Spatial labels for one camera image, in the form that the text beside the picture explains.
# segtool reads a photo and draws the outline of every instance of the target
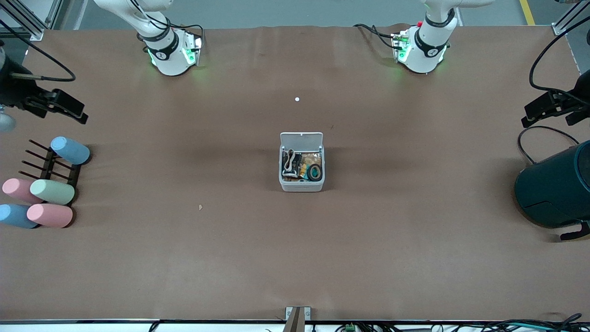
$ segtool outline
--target foam cylinder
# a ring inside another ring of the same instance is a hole
[[[11,178],[4,182],[2,185],[2,191],[6,195],[16,198],[17,200],[31,204],[39,204],[43,200],[31,194],[31,184],[33,184],[33,181]]]
[[[35,204],[27,211],[30,221],[43,226],[62,228],[68,226],[74,212],[67,206],[55,204]]]
[[[51,141],[51,148],[73,165],[84,164],[90,158],[90,149],[71,138],[58,136]]]
[[[48,203],[66,205],[72,201],[75,193],[71,185],[53,180],[37,180],[31,184],[31,194]]]
[[[28,206],[20,204],[0,205],[0,222],[20,228],[33,228],[37,224],[27,218],[28,209]]]

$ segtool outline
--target gray floor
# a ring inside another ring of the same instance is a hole
[[[417,0],[176,0],[165,15],[177,24],[199,23],[205,28],[254,28],[279,25],[349,27],[357,23],[388,26],[424,19],[424,5]],[[469,25],[523,25],[518,0],[497,0],[487,8],[465,9]],[[130,28],[121,19],[106,15],[92,0],[80,29]]]
[[[64,3],[58,28],[131,29],[129,24],[99,8],[93,0],[66,0]],[[570,6],[554,0],[530,0],[529,5],[535,23],[543,25],[555,22]],[[418,0],[175,0],[164,14],[174,23],[198,23],[206,29],[279,25],[346,27],[356,23],[388,26],[422,20],[424,6]],[[526,25],[519,0],[496,0],[484,8],[462,8],[460,17],[464,25]],[[590,22],[568,36],[582,72],[590,69],[590,45],[586,42],[589,29]],[[11,56],[22,61],[26,46],[18,40],[7,42]]]

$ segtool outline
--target blue cylinder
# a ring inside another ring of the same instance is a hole
[[[75,140],[58,136],[51,141],[51,148],[61,158],[73,165],[84,164],[90,157],[90,149]]]
[[[33,228],[38,226],[27,218],[28,205],[3,204],[0,205],[0,222],[20,228]]]

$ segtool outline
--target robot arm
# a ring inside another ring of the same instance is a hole
[[[530,102],[525,106],[526,116],[521,119],[522,127],[528,128],[539,120],[566,114],[569,114],[565,117],[568,126],[590,118],[590,70],[578,78],[569,94],[579,100],[559,91],[551,90]]]
[[[173,0],[94,0],[107,11],[124,19],[146,43],[152,64],[164,75],[176,76],[198,65],[202,36],[171,27],[160,12]]]
[[[420,0],[426,6],[421,26],[411,27],[394,36],[396,61],[416,73],[429,73],[443,60],[448,39],[457,26],[454,8],[486,6],[494,0]]]
[[[16,107],[45,118],[47,112],[60,113],[86,124],[88,115],[84,113],[84,104],[60,89],[47,91],[31,77],[43,79],[20,64],[12,61],[5,53],[4,43],[0,41],[0,132],[15,128],[15,119],[4,113],[4,106]]]

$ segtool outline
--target metal clamp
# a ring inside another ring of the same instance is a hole
[[[287,307],[285,308],[287,323],[283,332],[304,332],[305,321],[312,320],[311,307]]]
[[[31,34],[31,41],[41,41],[43,39],[43,31],[48,28],[47,25],[21,1],[0,0],[0,8],[4,9],[8,15],[18,22],[24,31]]]
[[[584,15],[580,14],[587,8],[590,8],[589,6],[590,1],[578,2],[577,4],[571,6],[570,9],[566,11],[557,22],[551,23],[551,26],[553,27],[553,33],[555,35],[560,35],[571,25],[576,24],[579,21],[579,19],[576,18],[579,16],[583,18]]]

